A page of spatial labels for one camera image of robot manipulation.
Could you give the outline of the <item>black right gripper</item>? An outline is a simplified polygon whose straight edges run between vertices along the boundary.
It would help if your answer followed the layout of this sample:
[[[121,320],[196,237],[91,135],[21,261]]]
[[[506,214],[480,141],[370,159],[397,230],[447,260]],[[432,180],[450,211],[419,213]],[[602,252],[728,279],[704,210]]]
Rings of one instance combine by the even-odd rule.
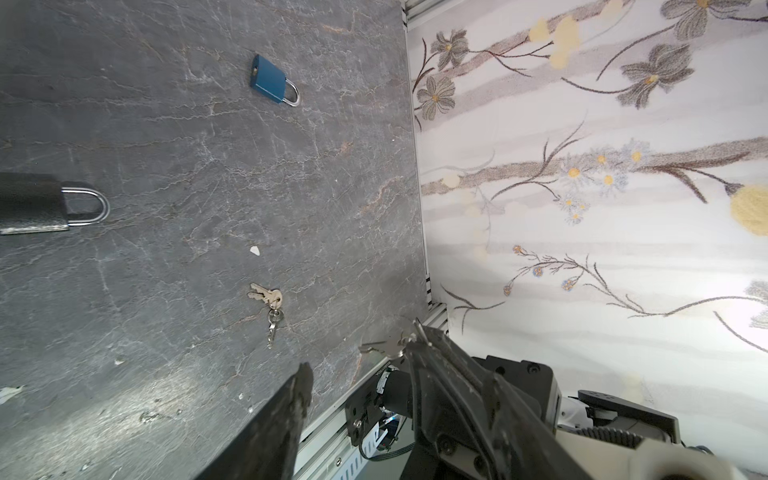
[[[439,329],[415,326],[378,405],[412,422],[403,479],[586,479],[546,408]]]

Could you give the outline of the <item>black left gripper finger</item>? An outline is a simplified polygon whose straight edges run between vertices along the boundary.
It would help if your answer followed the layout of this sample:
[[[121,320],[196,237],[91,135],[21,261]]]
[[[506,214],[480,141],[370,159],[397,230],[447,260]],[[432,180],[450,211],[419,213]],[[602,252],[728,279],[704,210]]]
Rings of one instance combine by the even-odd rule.
[[[306,362],[277,390],[199,479],[290,479],[312,399]]]

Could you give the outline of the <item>black padlock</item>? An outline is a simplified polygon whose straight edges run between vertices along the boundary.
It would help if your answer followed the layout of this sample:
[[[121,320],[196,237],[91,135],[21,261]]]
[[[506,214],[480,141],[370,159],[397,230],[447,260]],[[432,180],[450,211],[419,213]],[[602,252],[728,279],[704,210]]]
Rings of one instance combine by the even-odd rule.
[[[71,214],[67,195],[84,195],[100,208],[90,214]],[[91,187],[69,186],[51,175],[1,173],[1,234],[21,235],[68,231],[101,223],[110,214],[107,197]]]

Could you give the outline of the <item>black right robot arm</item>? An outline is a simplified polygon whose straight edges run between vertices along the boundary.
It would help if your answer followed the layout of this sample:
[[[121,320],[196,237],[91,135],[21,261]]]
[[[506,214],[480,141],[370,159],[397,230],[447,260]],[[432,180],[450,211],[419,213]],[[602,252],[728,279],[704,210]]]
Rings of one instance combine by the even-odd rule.
[[[410,421],[413,441],[394,448],[405,479],[741,479],[705,446],[687,446],[678,420],[619,397],[564,396],[552,369],[472,357],[446,333],[372,342],[388,362],[345,402],[351,443],[386,418]]]

